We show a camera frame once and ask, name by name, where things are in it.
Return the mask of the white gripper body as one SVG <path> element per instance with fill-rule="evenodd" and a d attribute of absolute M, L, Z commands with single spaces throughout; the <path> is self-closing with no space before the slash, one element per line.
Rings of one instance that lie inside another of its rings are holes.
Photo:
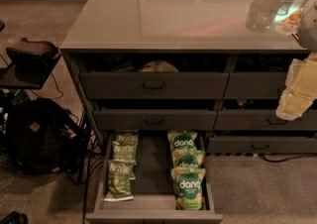
<path fill-rule="evenodd" d="M 286 86 L 294 93 L 310 99 L 317 98 L 317 53 L 300 60 L 295 58 L 289 66 Z"/>

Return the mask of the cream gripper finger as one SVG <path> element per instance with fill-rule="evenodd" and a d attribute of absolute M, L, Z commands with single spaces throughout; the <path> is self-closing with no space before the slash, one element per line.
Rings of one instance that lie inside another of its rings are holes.
<path fill-rule="evenodd" d="M 280 96 L 275 115 L 279 119 L 293 121 L 300 118 L 312 104 L 311 99 L 285 89 Z"/>

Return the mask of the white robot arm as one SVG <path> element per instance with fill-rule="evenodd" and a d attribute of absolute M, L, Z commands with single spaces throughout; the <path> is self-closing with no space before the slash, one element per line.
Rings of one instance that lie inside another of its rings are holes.
<path fill-rule="evenodd" d="M 292 35 L 309 56 L 295 58 L 289 68 L 275 114 L 282 120 L 300 118 L 317 99 L 317 0 L 306 4 L 279 22 L 275 30 Z"/>

